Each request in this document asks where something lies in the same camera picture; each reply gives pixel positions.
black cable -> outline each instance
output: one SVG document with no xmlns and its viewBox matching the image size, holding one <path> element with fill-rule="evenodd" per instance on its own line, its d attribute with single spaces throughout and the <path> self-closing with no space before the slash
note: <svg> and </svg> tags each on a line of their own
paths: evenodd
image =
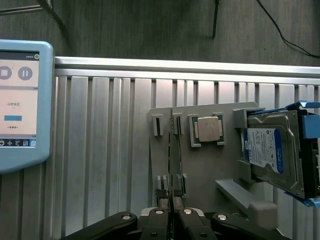
<svg viewBox="0 0 320 240">
<path fill-rule="evenodd" d="M 37 3 L 45 10 L 51 18 L 56 22 L 58 25 L 58 28 L 62 34 L 63 39 L 65 40 L 65 43 L 70 51 L 70 54 L 72 54 L 72 46 L 71 46 L 71 41 L 70 41 L 70 35 L 68 33 L 68 29 L 66 24 L 61 20 L 61 18 L 58 16 L 58 14 L 54 11 L 53 9 L 53 4 L 52 7 L 49 6 L 46 0 L 37 0 Z"/>
<path fill-rule="evenodd" d="M 308 56 L 310 57 L 313 57 L 313 58 L 317 58 L 317 59 L 320 59 L 320 55 L 314 55 L 310 52 L 308 52 L 307 50 L 305 50 L 304 48 L 288 41 L 287 39 L 285 39 L 285 37 L 283 36 L 278 24 L 276 23 L 276 21 L 273 19 L 273 17 L 270 15 L 270 13 L 266 10 L 266 8 L 262 5 L 262 3 L 260 2 L 260 0 L 256 0 L 256 2 L 260 5 L 260 7 L 262 8 L 262 10 L 267 14 L 267 16 L 270 18 L 270 20 L 272 21 L 272 23 L 274 24 L 275 28 L 278 30 L 279 34 L 280 34 L 280 37 L 281 39 L 286 43 L 288 44 L 290 47 L 296 47 L 298 49 L 300 49 L 301 51 L 303 51 L 305 54 L 307 54 Z"/>
</svg>

gray wall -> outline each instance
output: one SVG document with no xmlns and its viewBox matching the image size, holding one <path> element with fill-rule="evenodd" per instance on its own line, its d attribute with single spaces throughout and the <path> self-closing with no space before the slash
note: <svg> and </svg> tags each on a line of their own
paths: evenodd
<svg viewBox="0 0 320 240">
<path fill-rule="evenodd" d="M 53 0 L 77 57 L 188 60 L 319 66 L 293 50 L 255 0 L 220 0 L 216 39 L 214 0 Z M 0 0 L 1 8 L 36 0 Z M 320 55 L 319 0 L 261 0 L 288 40 Z M 1 16 L 0 38 L 44 40 L 70 56 L 45 12 Z"/>
</svg>

screw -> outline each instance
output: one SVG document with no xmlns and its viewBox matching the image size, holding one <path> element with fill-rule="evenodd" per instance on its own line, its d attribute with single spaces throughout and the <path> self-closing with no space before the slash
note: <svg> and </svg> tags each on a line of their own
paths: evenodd
<svg viewBox="0 0 320 240">
<path fill-rule="evenodd" d="M 191 213 L 192 213 L 192 211 L 191 211 L 190 209 L 185 209 L 185 210 L 183 210 L 183 212 L 184 212 L 185 214 L 191 214 Z"/>
<path fill-rule="evenodd" d="M 206 238 L 207 236 L 208 236 L 208 234 L 206 234 L 205 232 L 200 233 L 200 237 L 202 237 L 202 238 Z"/>
<path fill-rule="evenodd" d="M 219 220 L 222 220 L 222 221 L 227 220 L 227 216 L 225 216 L 225 215 L 223 215 L 223 214 L 219 214 L 219 215 L 217 216 L 217 218 L 218 218 Z"/>
<path fill-rule="evenodd" d="M 129 215 L 125 215 L 122 217 L 123 220 L 129 220 L 131 217 Z"/>
</svg>

metal bolt head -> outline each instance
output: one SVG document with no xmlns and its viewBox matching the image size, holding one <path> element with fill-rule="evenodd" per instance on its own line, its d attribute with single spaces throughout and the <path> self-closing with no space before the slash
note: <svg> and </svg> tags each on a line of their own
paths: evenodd
<svg viewBox="0 0 320 240">
<path fill-rule="evenodd" d="M 218 218 L 219 220 L 222 220 L 222 221 L 227 220 L 227 216 L 225 216 L 225 215 L 223 215 L 223 214 L 219 214 L 219 215 L 217 216 L 217 218 Z"/>
<path fill-rule="evenodd" d="M 191 214 L 191 213 L 192 213 L 192 211 L 191 211 L 190 209 L 185 209 L 185 210 L 183 210 L 183 212 L 184 212 L 185 214 Z"/>
<path fill-rule="evenodd" d="M 129 220 L 129 219 L 131 219 L 131 216 L 125 215 L 125 216 L 122 217 L 122 219 L 123 219 L 123 220 Z"/>
</svg>

